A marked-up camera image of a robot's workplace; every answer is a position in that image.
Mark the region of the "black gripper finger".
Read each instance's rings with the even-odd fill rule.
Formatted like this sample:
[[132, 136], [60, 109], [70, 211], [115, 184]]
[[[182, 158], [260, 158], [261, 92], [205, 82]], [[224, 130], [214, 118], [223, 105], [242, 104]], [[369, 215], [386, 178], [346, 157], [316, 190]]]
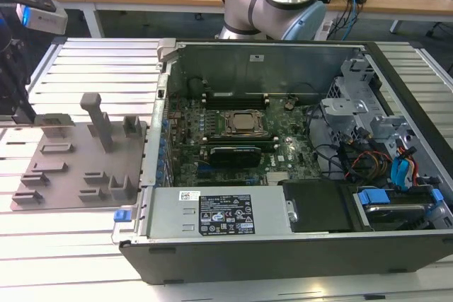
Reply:
[[26, 99], [20, 99], [15, 104], [15, 110], [14, 114], [12, 115], [12, 120], [16, 124], [34, 125], [35, 118], [36, 113], [32, 108], [31, 104]]

